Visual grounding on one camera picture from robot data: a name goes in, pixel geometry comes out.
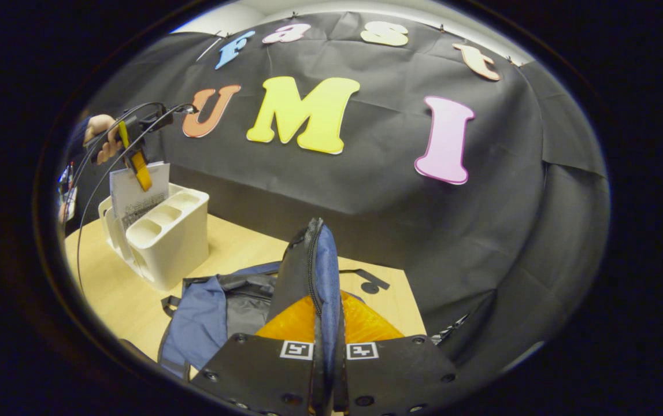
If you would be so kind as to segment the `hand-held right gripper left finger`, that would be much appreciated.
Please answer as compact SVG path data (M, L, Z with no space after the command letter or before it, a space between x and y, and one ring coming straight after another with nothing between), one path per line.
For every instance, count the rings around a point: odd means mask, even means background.
M305 296L256 334L229 337L191 385L243 411L315 415L315 316Z

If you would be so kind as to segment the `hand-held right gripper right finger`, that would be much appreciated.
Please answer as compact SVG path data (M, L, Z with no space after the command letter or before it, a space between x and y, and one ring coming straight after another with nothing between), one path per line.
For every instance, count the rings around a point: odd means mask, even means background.
M458 377L429 337L403 336L362 300L342 292L336 351L336 411L344 415L432 415Z

